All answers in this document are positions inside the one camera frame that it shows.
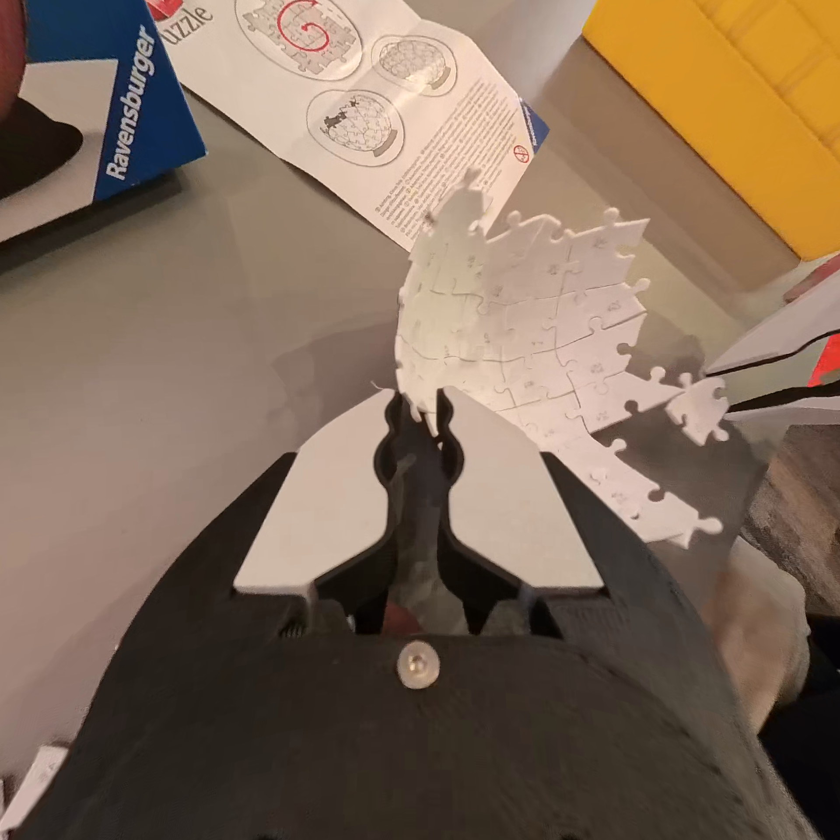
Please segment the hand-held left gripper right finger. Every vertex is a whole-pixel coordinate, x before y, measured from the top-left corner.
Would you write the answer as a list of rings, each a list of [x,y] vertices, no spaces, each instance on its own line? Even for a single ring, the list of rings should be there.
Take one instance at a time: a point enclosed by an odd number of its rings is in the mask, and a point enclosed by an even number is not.
[[[528,626],[546,599],[604,592],[541,450],[519,426],[444,387],[437,430],[446,483],[437,567],[469,634],[503,602],[521,606]]]

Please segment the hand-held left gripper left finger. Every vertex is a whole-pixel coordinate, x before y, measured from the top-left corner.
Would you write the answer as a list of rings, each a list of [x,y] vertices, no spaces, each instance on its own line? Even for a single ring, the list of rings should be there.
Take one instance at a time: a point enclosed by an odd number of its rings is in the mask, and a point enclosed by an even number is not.
[[[412,457],[397,446],[403,398],[378,391],[292,454],[234,578],[238,595],[338,603],[357,634],[385,624]]]

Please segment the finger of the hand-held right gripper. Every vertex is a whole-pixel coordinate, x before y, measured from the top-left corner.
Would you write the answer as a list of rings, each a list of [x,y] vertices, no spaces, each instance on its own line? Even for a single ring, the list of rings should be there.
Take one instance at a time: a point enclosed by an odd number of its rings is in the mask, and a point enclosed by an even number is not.
[[[783,361],[838,332],[836,271],[747,331],[715,361],[706,364],[706,375],[724,375]]]
[[[795,386],[731,405],[725,419],[786,426],[839,425],[839,381]]]

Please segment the partly built puzzle ball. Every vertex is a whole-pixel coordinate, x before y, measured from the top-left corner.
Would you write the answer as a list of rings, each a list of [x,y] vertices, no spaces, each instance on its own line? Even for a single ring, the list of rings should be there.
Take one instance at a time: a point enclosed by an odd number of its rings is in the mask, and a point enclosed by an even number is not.
[[[550,215],[514,212],[507,224],[493,238],[478,224],[427,227],[416,242],[395,337],[413,419],[436,434],[437,392],[456,387],[562,460],[646,543],[687,549],[699,533],[718,535],[718,518],[625,463],[622,441],[595,439],[634,414],[665,411],[682,391],[682,373],[670,383],[661,366],[629,370],[649,280],[627,276],[648,219],[625,221],[610,207],[582,232]]]

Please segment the blue puzzle box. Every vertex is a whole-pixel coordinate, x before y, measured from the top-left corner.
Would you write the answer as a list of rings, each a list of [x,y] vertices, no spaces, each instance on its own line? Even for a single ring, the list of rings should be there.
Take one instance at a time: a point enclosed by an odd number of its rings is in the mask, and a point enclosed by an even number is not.
[[[1,2],[1,241],[199,160],[167,54],[184,2]]]

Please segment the orange bag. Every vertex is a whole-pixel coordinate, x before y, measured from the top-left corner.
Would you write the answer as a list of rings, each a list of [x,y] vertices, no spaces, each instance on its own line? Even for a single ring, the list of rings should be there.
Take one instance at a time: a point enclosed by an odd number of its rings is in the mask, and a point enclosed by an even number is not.
[[[827,339],[815,368],[811,374],[808,387],[828,385],[839,379],[839,333]]]

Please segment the yellow plastic crate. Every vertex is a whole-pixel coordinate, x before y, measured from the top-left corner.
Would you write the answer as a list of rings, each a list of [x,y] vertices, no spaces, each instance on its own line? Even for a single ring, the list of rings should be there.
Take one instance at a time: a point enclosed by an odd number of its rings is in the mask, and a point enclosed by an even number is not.
[[[800,260],[838,251],[838,1],[599,1],[582,34]]]

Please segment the white flat card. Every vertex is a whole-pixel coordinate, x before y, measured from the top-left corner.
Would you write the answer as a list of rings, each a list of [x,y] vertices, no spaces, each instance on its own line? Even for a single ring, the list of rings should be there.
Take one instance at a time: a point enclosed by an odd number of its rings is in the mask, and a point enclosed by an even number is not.
[[[1,838],[7,839],[19,828],[28,814],[58,773],[68,755],[63,745],[46,744],[38,748],[35,758],[15,789],[11,799],[5,801],[5,787],[2,780]]]

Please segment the white instruction leaflet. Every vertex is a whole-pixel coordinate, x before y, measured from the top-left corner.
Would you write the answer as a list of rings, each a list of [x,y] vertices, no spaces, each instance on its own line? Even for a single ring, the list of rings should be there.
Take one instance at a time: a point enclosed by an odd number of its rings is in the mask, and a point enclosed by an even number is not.
[[[468,170],[491,226],[548,134],[470,38],[405,2],[148,6],[185,89],[407,251]]]

